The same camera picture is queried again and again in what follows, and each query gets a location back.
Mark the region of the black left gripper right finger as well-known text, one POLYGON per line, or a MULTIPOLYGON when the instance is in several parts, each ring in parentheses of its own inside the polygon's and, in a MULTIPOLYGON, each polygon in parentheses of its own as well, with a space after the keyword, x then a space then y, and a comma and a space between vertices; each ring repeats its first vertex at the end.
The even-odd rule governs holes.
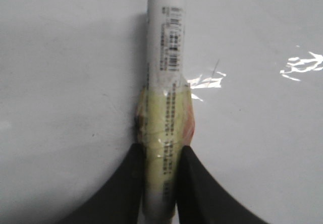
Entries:
POLYGON ((184 146, 177 174, 180 223, 266 223, 231 196, 184 146))

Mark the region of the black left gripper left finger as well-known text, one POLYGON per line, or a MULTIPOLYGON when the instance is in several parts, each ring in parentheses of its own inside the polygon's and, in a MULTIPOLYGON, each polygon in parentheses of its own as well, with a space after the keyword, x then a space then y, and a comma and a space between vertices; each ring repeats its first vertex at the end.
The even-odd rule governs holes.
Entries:
POLYGON ((137 223, 144 178, 144 154, 132 144, 107 182, 58 223, 137 223))

